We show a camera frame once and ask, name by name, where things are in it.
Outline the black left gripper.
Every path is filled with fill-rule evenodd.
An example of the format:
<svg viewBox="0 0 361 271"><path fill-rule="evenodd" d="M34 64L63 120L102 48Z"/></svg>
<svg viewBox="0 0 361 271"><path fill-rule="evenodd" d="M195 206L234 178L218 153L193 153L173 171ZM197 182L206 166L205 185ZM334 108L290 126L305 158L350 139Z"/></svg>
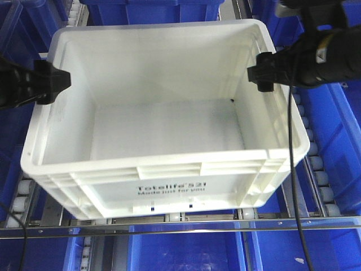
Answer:
<svg viewBox="0 0 361 271"><path fill-rule="evenodd" d="M71 86L71 74L46 60L34 62L34 72L1 55L1 110L35 102L51 104Z"/></svg>

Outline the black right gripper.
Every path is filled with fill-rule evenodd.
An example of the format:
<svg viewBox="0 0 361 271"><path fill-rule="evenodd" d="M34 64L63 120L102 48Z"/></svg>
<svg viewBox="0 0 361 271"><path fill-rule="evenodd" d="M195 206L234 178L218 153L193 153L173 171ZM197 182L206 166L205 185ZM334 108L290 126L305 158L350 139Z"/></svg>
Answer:
<svg viewBox="0 0 361 271"><path fill-rule="evenodd" d="M260 92L273 92L274 83L302 88L360 79L360 25L302 34L287 48L285 69L275 66L271 52L260 53L247 68L248 81Z"/></svg>

